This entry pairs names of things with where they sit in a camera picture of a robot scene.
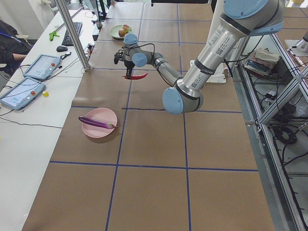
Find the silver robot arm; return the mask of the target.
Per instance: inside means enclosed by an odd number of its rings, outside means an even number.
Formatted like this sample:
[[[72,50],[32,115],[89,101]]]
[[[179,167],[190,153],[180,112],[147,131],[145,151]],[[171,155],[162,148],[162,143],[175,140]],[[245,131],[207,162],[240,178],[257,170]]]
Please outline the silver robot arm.
[[[238,40],[280,31],[284,13],[283,0],[222,1],[219,24],[185,76],[181,76],[161,54],[142,50],[136,35],[126,34],[123,47],[126,77],[130,77],[134,66],[150,64],[170,85],[162,96],[165,110],[176,115],[196,111],[203,103],[200,90]]]

